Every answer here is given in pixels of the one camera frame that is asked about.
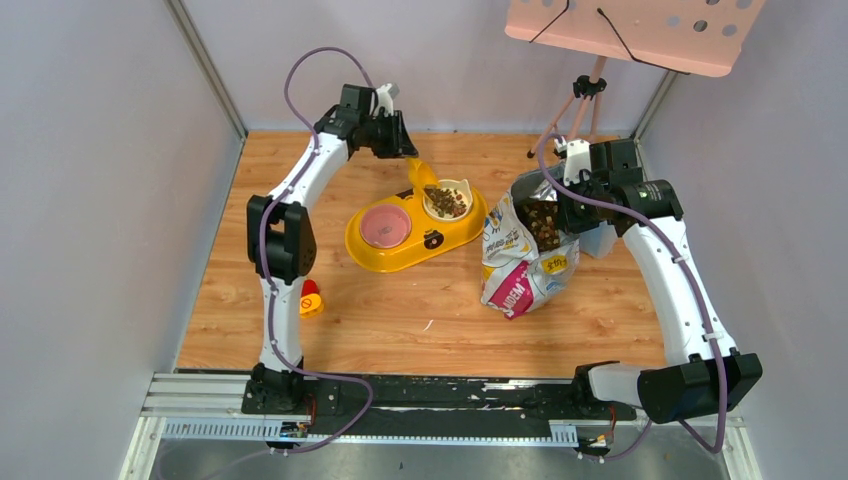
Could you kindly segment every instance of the pet food bag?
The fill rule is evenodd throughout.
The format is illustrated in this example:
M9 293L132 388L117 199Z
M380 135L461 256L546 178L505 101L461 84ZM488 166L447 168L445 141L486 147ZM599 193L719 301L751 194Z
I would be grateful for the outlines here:
M552 169L562 176L562 166ZM565 289L577 268L577 237L554 223L556 191L539 170L519 176L483 226L484 305L513 319Z

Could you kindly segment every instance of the pink label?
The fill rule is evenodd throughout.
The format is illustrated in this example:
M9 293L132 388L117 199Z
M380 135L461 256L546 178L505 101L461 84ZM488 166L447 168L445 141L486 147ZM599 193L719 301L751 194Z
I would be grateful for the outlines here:
M528 266L527 262L519 263L489 299L496 307L503 310L506 318L510 320L522 315L533 305L533 291L527 279Z

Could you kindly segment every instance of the yellow pet feeder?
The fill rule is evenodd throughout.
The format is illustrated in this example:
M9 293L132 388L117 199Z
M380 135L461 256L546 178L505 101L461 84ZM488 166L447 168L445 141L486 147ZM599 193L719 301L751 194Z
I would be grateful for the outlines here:
M347 224L345 247L351 258L367 270L397 272L465 245L483 232L489 209L476 188L467 180L436 180L426 163L417 158L407 161L414 187L366 206ZM465 214L438 218L424 195L424 185L428 184L470 194Z

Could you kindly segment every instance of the white bowl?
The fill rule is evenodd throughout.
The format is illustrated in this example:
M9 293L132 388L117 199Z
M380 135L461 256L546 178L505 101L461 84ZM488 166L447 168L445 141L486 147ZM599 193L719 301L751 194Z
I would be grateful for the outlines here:
M433 208L433 202L427 198L427 195L424 195L423 203L424 203L424 211L427 212L427 215L430 216L433 220L438 220L440 222L458 222L465 218L468 215L468 212L471 211L471 205L474 203L474 195L471 193L471 185L468 183L468 179L465 180L451 180L448 178L439 180L440 188L449 188L451 190L456 190L457 192L462 194L462 201L465 202L465 213L458 217L446 218L440 217L439 213Z

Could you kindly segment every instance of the yellow tray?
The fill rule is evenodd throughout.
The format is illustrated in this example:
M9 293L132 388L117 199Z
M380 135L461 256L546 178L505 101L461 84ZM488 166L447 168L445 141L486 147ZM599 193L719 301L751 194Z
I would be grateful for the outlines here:
M358 211L347 222L345 247L351 258L372 272L390 273L403 270L428 258L465 245L483 232L483 220L489 211L486 200L476 188L471 188L474 201L471 211L458 222L440 222L424 211L423 200L410 188L384 198ZM398 205L412 220L409 237L394 248L374 248L359 234L359 221L370 208L384 203Z

